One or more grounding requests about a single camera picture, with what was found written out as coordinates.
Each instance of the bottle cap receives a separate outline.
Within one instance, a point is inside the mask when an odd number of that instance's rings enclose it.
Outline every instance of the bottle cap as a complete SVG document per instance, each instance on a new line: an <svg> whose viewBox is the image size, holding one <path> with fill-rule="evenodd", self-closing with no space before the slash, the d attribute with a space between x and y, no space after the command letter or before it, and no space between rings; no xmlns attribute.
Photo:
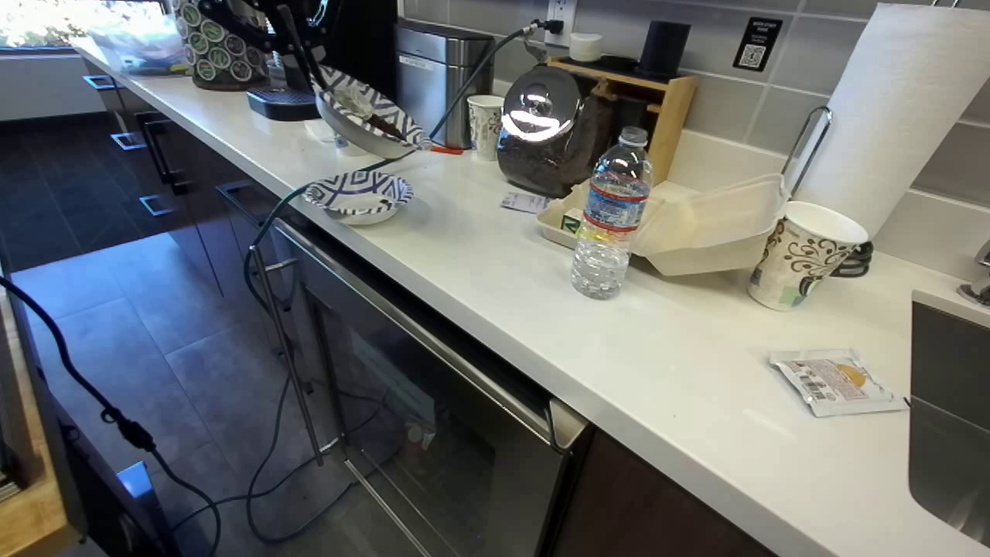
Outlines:
<svg viewBox="0 0 990 557"><path fill-rule="evenodd" d="M635 147L647 147L647 130L644 128L622 128L618 142L635 146Z"/></svg>

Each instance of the plate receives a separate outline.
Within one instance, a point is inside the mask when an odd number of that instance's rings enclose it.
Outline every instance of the plate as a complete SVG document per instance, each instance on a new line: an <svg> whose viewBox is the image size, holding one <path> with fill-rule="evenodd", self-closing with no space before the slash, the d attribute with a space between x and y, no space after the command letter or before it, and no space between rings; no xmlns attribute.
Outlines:
<svg viewBox="0 0 990 557"><path fill-rule="evenodd" d="M314 109L345 142L381 157L418 150L420 130L392 100L329 65L321 65L321 78L329 88L314 86Z"/></svg>
<svg viewBox="0 0 990 557"><path fill-rule="evenodd" d="M318 203L338 224L377 226L399 212L412 199L412 184L390 174L338 174L309 181L302 201Z"/></svg>

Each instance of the small card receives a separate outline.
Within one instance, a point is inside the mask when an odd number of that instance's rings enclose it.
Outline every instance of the small card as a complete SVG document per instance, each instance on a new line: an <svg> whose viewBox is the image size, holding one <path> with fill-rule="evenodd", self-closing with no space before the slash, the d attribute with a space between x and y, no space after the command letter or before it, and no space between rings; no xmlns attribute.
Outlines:
<svg viewBox="0 0 990 557"><path fill-rule="evenodd" d="M542 212L542 211L546 208L546 199L544 199L544 194L534 194L534 191L510 187L510 191L500 199L500 208L521 211L521 212Z"/></svg>

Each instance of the floor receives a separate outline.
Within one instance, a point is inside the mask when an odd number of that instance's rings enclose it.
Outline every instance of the floor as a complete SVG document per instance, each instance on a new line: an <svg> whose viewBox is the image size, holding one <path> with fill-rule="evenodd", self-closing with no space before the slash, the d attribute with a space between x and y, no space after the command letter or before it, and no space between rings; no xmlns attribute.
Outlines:
<svg viewBox="0 0 990 557"><path fill-rule="evenodd" d="M0 255L28 270L162 232L138 194L157 187L145 150L120 150L108 114L0 125Z"/></svg>
<svg viewBox="0 0 990 557"><path fill-rule="evenodd" d="M157 447L178 477L214 498L246 490L271 438L285 388L285 369L261 309L222 301L207 288L171 235L31 265L16 273L16 281L66 329L76 369L154 433ZM36 318L31 329L55 400L74 415L112 470L145 460L166 524L197 510L200 501L194 494L171 482L148 456L120 442L115 426L100 420L100 409L55 361L48 333ZM324 426L321 389L314 379L307 400L318 409L318 438L324 442L334 433ZM278 447L261 487L276 482L309 456L291 397ZM258 524L270 536L285 536L334 505L345 487L349 477L338 465L309 465L276 494L255 505ZM263 544L243 517L243 501L222 505L220 553L409 553L399 533L363 490L349 490L309 533L285 544ZM209 536L209 512L177 529L183 553L207 553Z"/></svg>

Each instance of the sink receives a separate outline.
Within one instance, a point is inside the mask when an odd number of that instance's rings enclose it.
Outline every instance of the sink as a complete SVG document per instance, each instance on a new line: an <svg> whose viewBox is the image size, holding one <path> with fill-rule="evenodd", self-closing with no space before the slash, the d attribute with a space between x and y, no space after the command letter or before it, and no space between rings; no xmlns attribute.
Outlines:
<svg viewBox="0 0 990 557"><path fill-rule="evenodd" d="M910 491L990 547L990 314L936 307L911 304Z"/></svg>

